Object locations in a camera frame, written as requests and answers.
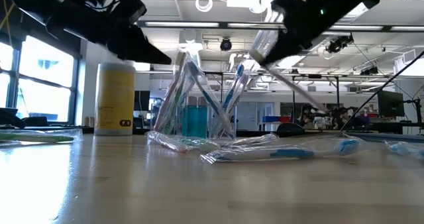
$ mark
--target security camera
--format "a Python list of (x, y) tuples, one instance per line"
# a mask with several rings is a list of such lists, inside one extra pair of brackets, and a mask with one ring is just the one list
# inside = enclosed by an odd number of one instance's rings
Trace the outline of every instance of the security camera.
[(231, 44), (231, 41), (229, 38), (223, 38), (223, 41), (221, 43), (221, 51), (230, 51), (231, 47), (233, 47), (233, 45)]

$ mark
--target wooden table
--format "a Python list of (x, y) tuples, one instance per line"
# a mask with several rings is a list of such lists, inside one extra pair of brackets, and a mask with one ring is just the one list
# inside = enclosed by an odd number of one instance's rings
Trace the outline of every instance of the wooden table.
[(422, 163), (375, 144), (344, 158), (208, 165), (142, 136), (84, 139), (0, 149), (0, 223), (424, 221)]

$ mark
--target desk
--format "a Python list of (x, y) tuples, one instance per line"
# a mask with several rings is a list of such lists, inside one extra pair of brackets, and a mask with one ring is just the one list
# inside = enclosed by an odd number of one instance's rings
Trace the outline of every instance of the desk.
[[(208, 165), (143, 136), (0, 149), (0, 223), (422, 223), (424, 166), (388, 154)], [(281, 142), (311, 140), (288, 138)]]

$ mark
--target window frame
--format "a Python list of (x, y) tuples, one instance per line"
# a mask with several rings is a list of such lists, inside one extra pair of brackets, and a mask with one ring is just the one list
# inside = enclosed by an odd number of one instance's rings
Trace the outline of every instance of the window frame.
[(71, 96), (69, 100), (68, 105), (68, 121), (66, 122), (57, 122), (57, 121), (48, 121), (49, 125), (74, 125), (75, 124), (75, 112), (76, 112), (76, 97), (78, 92), (78, 71), (80, 67), (80, 57), (74, 56), (74, 54), (69, 54), (66, 51), (63, 51), (60, 48), (56, 48), (58, 50), (61, 50), (62, 52), (65, 52), (72, 56), (74, 58), (74, 67), (72, 70), (72, 84), (71, 87), (66, 87), (54, 82), (49, 82), (47, 80), (34, 78), (28, 75), (23, 75), (19, 73), (19, 66), (21, 64), (21, 55), (22, 55), (22, 46), (20, 47), (20, 50), (13, 49), (13, 61), (12, 61), (12, 68), (10, 71), (8, 70), (1, 70), (0, 73), (7, 74), (10, 77), (9, 87), (7, 90), (7, 98), (6, 98), (6, 107), (17, 107), (17, 100), (18, 100), (18, 91), (19, 91), (19, 79), (26, 79), (31, 80), (36, 83), (49, 85), (52, 87), (58, 87), (58, 88), (65, 88), (70, 90)]

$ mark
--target computer monitor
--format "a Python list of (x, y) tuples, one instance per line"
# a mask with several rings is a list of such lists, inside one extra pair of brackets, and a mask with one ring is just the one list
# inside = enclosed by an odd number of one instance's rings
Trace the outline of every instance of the computer monitor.
[(385, 117), (403, 117), (403, 94), (391, 91), (380, 91), (377, 95), (378, 114)]
[(148, 111), (148, 102), (150, 100), (150, 91), (135, 91), (134, 110)]

